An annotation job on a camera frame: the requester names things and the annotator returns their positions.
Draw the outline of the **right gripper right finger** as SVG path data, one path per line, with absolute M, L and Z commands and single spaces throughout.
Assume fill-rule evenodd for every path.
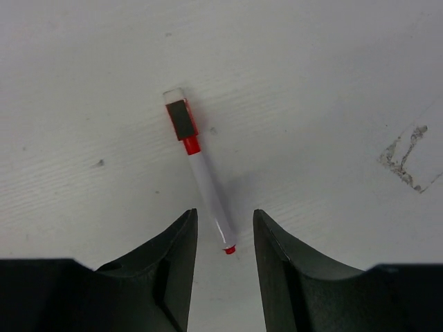
M 441 331 L 442 265 L 379 264 L 359 270 L 253 213 L 267 331 Z

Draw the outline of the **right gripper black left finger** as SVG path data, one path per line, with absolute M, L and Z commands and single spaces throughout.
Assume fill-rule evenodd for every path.
M 196 210 L 92 270 L 73 259 L 1 261 L 2 331 L 186 331 Z

